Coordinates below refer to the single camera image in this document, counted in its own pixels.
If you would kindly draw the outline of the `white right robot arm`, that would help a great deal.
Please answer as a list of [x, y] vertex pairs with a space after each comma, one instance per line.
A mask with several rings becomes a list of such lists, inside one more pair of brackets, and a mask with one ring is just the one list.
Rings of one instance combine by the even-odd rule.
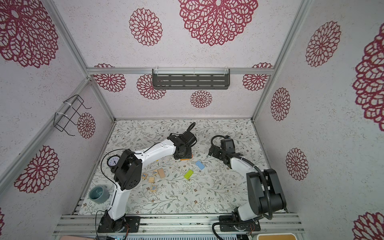
[[234, 222], [245, 223], [263, 218], [272, 220], [274, 212], [286, 208], [287, 202], [277, 172], [273, 169], [262, 171], [243, 154], [237, 153], [231, 137], [212, 137], [209, 156], [222, 161], [246, 179], [248, 201], [233, 210]]

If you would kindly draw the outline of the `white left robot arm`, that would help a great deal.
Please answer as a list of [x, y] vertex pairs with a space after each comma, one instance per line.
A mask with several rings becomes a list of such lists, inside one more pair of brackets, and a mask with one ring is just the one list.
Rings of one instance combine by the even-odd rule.
[[126, 149], [121, 155], [109, 157], [107, 165], [113, 174], [115, 193], [107, 216], [112, 221], [118, 221], [125, 216], [130, 192], [140, 183], [144, 167], [171, 155], [176, 160], [190, 159], [193, 156], [192, 147], [196, 142], [195, 135], [186, 131], [182, 134], [171, 134], [147, 149], [136, 152]]

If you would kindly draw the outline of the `light blue wood block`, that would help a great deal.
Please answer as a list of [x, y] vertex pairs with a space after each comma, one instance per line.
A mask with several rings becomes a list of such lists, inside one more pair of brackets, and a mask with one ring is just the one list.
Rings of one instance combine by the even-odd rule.
[[196, 165], [198, 166], [198, 168], [199, 168], [200, 170], [203, 170], [203, 169], [205, 168], [205, 165], [204, 165], [202, 162], [200, 162], [200, 161], [197, 161], [197, 162], [196, 162]]

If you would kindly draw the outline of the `lime green wood block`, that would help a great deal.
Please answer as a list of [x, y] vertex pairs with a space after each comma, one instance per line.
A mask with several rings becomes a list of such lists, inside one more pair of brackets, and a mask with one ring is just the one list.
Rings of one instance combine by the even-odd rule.
[[187, 173], [184, 175], [184, 178], [186, 180], [189, 180], [191, 176], [193, 175], [194, 171], [193, 170], [188, 170]]

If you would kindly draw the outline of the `plain tan wood block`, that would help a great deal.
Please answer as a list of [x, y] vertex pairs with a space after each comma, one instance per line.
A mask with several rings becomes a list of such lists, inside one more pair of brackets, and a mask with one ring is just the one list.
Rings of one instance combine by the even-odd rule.
[[158, 169], [158, 174], [161, 179], [166, 177], [164, 169]]

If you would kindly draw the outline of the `small black alarm clock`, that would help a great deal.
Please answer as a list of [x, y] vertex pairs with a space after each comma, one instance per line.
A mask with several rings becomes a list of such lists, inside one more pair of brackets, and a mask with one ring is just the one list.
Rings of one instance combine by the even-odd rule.
[[118, 167], [119, 160], [120, 160], [119, 155], [113, 155], [113, 156], [109, 157], [107, 160], [107, 165], [113, 174], [115, 173], [115, 171]]

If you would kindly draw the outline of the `teal ceramic cup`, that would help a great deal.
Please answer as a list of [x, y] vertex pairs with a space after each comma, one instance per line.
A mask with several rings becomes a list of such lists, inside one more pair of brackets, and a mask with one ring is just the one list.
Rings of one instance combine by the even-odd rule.
[[110, 193], [106, 186], [99, 185], [93, 187], [90, 190], [90, 192], [88, 193], [88, 197], [91, 201], [97, 204], [103, 204], [109, 199]]

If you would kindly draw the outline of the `orange topped white box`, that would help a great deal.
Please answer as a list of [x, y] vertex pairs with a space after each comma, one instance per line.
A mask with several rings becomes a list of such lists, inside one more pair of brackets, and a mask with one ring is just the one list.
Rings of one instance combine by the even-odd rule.
[[256, 240], [298, 240], [292, 233], [259, 234]]

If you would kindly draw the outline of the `dark grey wall shelf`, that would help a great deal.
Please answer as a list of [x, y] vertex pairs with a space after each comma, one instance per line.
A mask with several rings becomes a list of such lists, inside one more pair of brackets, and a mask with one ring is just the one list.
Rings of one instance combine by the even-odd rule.
[[152, 70], [152, 84], [156, 90], [227, 90], [230, 70], [213, 71], [161, 71]]

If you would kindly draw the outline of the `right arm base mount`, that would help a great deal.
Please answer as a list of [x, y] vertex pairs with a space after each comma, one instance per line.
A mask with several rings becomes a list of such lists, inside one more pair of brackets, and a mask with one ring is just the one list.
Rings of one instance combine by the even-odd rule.
[[219, 223], [221, 232], [252, 232], [261, 230], [259, 221], [242, 221], [238, 214], [234, 212], [231, 215], [220, 215]]

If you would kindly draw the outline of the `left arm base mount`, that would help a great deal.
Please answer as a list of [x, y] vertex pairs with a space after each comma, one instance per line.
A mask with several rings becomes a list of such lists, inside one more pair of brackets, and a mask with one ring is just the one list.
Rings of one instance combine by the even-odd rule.
[[108, 211], [105, 211], [98, 224], [97, 233], [137, 233], [140, 221], [141, 217], [127, 217], [126, 215], [113, 220]]

